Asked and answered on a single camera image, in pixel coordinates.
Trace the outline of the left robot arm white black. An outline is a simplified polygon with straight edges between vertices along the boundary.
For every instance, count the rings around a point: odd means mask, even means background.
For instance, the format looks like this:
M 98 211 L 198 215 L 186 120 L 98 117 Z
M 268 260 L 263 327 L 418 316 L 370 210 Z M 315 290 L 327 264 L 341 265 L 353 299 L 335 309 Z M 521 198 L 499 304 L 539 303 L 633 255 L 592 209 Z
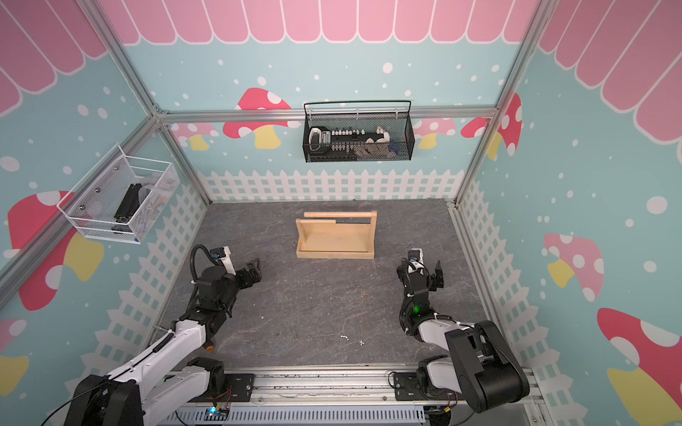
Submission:
M 66 405 L 65 424 L 156 425 L 192 399 L 204 396 L 217 403 L 231 392 L 219 360 L 197 357 L 174 377 L 168 374 L 193 351 L 213 348 L 213 337 L 231 318 L 238 293 L 261 281 L 260 260 L 235 269 L 226 247 L 208 250 L 197 244 L 190 254 L 197 252 L 211 264 L 202 273 L 190 268 L 194 288 L 185 312 L 133 359 L 83 379 Z

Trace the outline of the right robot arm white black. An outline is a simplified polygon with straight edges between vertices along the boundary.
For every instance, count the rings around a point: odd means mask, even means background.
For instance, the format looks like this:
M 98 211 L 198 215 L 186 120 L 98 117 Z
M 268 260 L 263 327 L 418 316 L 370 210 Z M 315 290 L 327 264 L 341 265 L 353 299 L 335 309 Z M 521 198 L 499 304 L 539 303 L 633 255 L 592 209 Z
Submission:
M 454 392 L 477 414 L 529 396 L 527 375 L 495 323 L 457 321 L 431 306 L 429 295 L 444 287 L 441 264 L 429 270 L 422 250 L 414 248 L 401 259 L 396 273 L 403 286 L 402 331 L 448 352 L 420 362 L 417 380 L 424 395 Z

